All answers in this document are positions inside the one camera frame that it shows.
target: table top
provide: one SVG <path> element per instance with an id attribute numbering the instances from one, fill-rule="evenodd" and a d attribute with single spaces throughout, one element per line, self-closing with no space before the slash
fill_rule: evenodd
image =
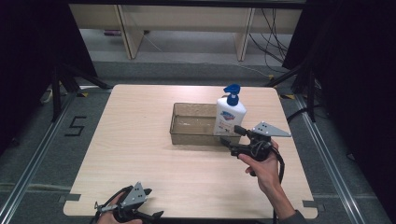
<path id="1" fill-rule="evenodd" d="M 152 189 L 139 211 L 163 217 L 270 218 L 273 208 L 247 166 L 226 147 L 172 145 L 169 133 L 174 103 L 215 104 L 223 87 L 118 85 L 108 99 L 68 201 L 68 216 L 92 216 L 95 202 L 140 181 Z M 290 132 L 276 90 L 242 87 L 247 109 L 242 126 L 262 120 Z M 282 186 L 305 218 L 318 215 L 292 137 L 274 137 L 285 161 Z M 247 137 L 241 144 L 248 144 Z"/>

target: blue pump dispenser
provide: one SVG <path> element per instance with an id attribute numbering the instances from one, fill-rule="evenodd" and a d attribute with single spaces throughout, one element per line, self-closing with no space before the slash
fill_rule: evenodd
<path id="1" fill-rule="evenodd" d="M 238 105 L 239 97 L 238 94 L 241 91 L 241 87 L 238 84 L 232 84 L 226 88 L 224 88 L 224 92 L 229 92 L 230 94 L 227 97 L 228 105 Z"/>

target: black sleeve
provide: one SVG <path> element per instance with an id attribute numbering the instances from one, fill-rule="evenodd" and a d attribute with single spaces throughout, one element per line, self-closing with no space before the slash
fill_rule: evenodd
<path id="1" fill-rule="evenodd" d="M 288 217 L 286 219 L 283 219 L 279 222 L 279 224 L 306 224 L 306 220 L 303 217 L 303 215 L 301 215 L 301 213 L 296 210 L 296 214 L 294 214 L 291 217 Z"/>

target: wire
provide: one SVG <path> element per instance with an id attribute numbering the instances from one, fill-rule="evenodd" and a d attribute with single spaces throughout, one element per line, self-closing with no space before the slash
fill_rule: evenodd
<path id="1" fill-rule="evenodd" d="M 321 106 L 323 106 L 323 105 L 314 105 L 314 108 L 321 107 Z M 307 112 L 307 111 L 308 111 L 308 108 L 305 107 L 305 108 L 300 109 L 297 112 L 293 113 L 292 115 L 288 116 L 288 118 L 287 118 L 288 123 L 290 123 L 292 119 L 297 117 L 297 115 L 302 114 L 302 113 Z"/>
<path id="2" fill-rule="evenodd" d="M 283 60 L 285 60 L 285 53 L 283 52 L 283 50 L 281 50 L 281 47 L 279 46 L 280 41 L 277 39 L 277 35 L 276 35 L 276 10 L 273 8 L 273 26 L 272 26 L 272 30 L 271 30 L 271 34 L 274 36 L 274 39 L 276 40 L 276 43 L 278 45 L 278 50 L 279 50 L 279 54 L 280 57 L 282 57 Z"/>
<path id="3" fill-rule="evenodd" d="M 272 27 L 271 27 L 271 24 L 270 24 L 270 22 L 268 21 L 267 17 L 265 16 L 265 13 L 264 13 L 263 8 L 262 8 L 262 15 L 264 16 L 265 21 L 267 22 L 268 27 L 270 28 L 270 31 L 271 31 L 270 34 L 272 34 L 272 35 L 274 36 L 274 38 L 276 39 L 277 46 L 278 46 L 279 48 L 281 48 L 280 46 L 282 46 L 282 47 L 284 48 L 284 50 L 288 50 L 288 47 L 286 47 L 285 45 L 283 45 L 283 44 L 279 41 L 279 39 L 277 38 L 277 32 L 276 32 L 276 9 L 273 8 L 273 25 L 272 25 Z"/>
<path id="4" fill-rule="evenodd" d="M 278 57 L 275 56 L 275 54 L 273 54 L 273 53 L 271 53 L 270 51 L 267 50 L 267 49 L 268 49 L 268 43 L 269 43 L 269 42 L 267 42 L 267 46 L 266 46 L 265 48 L 263 48 L 261 45 L 259 45 L 259 44 L 256 42 L 256 40 L 253 38 L 253 36 L 252 36 L 251 34 L 249 34 L 249 36 L 250 36 L 251 40 L 253 41 L 253 43 L 254 43 L 260 50 L 262 50 L 262 51 L 264 52 L 264 61 L 265 61 L 265 65 L 266 65 L 270 70 L 272 70 L 272 71 L 274 71 L 274 72 L 278 72 L 278 73 L 282 73 L 282 74 L 283 74 L 283 73 L 286 73 L 286 72 L 283 72 L 283 71 L 278 71 L 278 70 L 272 68 L 272 67 L 268 64 L 268 62 L 267 62 L 267 54 L 270 55 L 271 57 L 273 57 L 274 59 L 276 59 L 277 61 L 279 61 L 280 63 L 283 63 L 283 60 L 279 59 Z"/>
<path id="5" fill-rule="evenodd" d="M 275 147 L 271 147 L 271 150 L 275 153 L 276 155 L 276 159 L 279 161 L 279 184 L 282 184 L 282 180 L 283 180 L 283 175 L 285 174 L 285 162 L 283 161 L 282 156 L 279 153 L 279 150 L 277 150 L 277 148 Z M 276 224 L 276 211 L 274 209 L 273 212 L 273 223 Z"/>
<path id="6" fill-rule="evenodd" d="M 269 42 L 271 46 L 273 46 L 273 47 L 275 47 L 275 48 L 281 48 L 280 46 L 271 43 L 271 42 L 267 39 L 267 37 L 265 37 L 263 34 L 260 34 L 260 35 L 262 35 L 262 38 L 263 38 L 266 42 Z"/>

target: gray carpet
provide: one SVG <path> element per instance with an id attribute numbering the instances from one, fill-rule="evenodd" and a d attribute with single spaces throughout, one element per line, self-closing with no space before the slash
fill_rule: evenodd
<path id="1" fill-rule="evenodd" d="M 267 75 L 275 77 L 281 75 L 265 66 L 244 68 L 236 65 L 191 63 L 94 63 L 94 65 L 99 78 L 111 85 L 129 83 L 226 86 L 239 83 L 242 86 L 262 86 L 269 81 Z M 292 81 L 293 78 L 279 84 L 276 89 L 280 94 L 290 93 Z M 78 83 L 91 85 L 79 78 Z M 73 101 L 60 131 L 51 143 L 11 223 L 89 223 L 89 217 L 65 216 L 64 204 L 59 199 L 67 195 L 73 185 L 108 96 L 109 93 L 89 93 L 87 97 L 78 97 Z M 298 110 L 295 100 L 280 101 L 286 116 Z M 390 223 L 358 165 L 346 157 L 347 148 L 331 120 L 326 117 L 326 111 L 322 108 L 317 108 L 315 111 L 318 128 L 367 222 Z M 78 130 L 69 128 L 75 117 L 80 118 L 76 119 L 75 124 L 84 126 L 84 129 L 80 136 L 67 136 L 78 133 Z M 0 203 L 5 201 L 12 184 L 18 180 L 32 157 L 46 129 L 50 126 L 50 119 L 51 104 L 38 107 L 30 123 L 19 135 L 20 144 L 10 147 L 0 157 Z M 309 223 L 350 223 L 301 115 L 291 121 L 290 129 L 309 186 L 320 207 L 318 217 L 309 220 Z M 271 223 L 269 220 L 262 220 L 261 223 L 263 222 Z M 161 223 L 256 223 L 256 221 L 165 219 Z"/>

